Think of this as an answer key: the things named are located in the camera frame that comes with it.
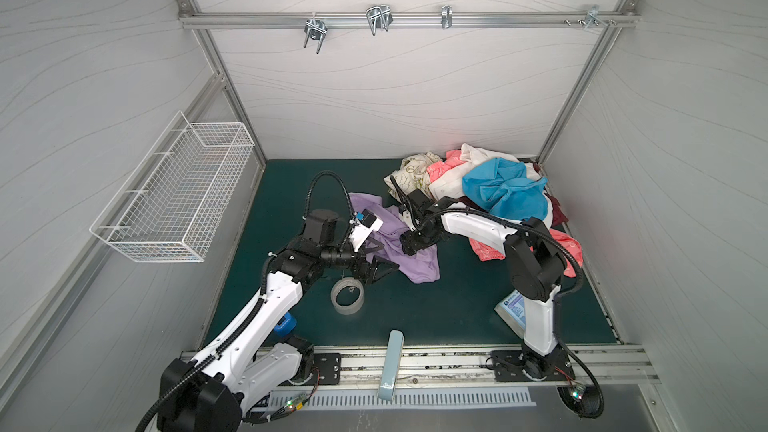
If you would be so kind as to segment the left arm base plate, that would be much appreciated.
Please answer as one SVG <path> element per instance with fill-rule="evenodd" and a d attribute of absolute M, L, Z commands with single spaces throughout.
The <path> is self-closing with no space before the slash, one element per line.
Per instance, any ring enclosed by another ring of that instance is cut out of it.
<path fill-rule="evenodd" d="M 303 357 L 297 373 L 287 383 L 292 386 L 338 385 L 341 359 L 340 353 L 319 353 Z"/>

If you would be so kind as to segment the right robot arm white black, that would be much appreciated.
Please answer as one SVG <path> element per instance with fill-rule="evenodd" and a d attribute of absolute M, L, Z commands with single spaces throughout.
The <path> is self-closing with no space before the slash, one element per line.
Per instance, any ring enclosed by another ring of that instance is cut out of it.
<path fill-rule="evenodd" d="M 464 236 L 502 253 L 516 292 L 524 300 L 526 348 L 540 357 L 558 345 L 556 297 L 566 265 L 578 263 L 539 219 L 510 221 L 444 197 L 435 202 L 422 191 L 398 189 L 399 210 L 408 230 L 401 234 L 409 256 L 427 249 L 449 234 Z"/>

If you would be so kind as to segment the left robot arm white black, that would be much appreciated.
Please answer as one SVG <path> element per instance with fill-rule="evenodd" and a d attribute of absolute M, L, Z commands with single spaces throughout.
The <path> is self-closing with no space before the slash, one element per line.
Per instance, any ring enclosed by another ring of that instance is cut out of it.
<path fill-rule="evenodd" d="M 256 405 L 284 382 L 321 382 L 314 347 L 289 334 L 263 356 L 257 354 L 276 326 L 328 269 L 346 269 L 360 284 L 380 279 L 380 242 L 372 234 L 382 218 L 365 208 L 350 209 L 343 237 L 336 236 L 339 216 L 327 209 L 305 208 L 303 226 L 278 252 L 268 255 L 260 286 L 252 299 L 207 346 L 189 361 L 176 359 L 164 370 L 157 401 L 137 430 L 235 431 L 284 419 L 301 409 L 309 394 L 291 399 L 272 413 Z"/>

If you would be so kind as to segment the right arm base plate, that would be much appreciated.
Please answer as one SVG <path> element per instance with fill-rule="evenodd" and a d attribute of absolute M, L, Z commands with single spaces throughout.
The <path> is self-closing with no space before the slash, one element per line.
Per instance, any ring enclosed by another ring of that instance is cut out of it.
<path fill-rule="evenodd" d="M 496 382 L 575 381 L 571 362 L 558 347 L 546 356 L 527 347 L 520 350 L 493 350 L 484 366 L 494 374 Z"/>

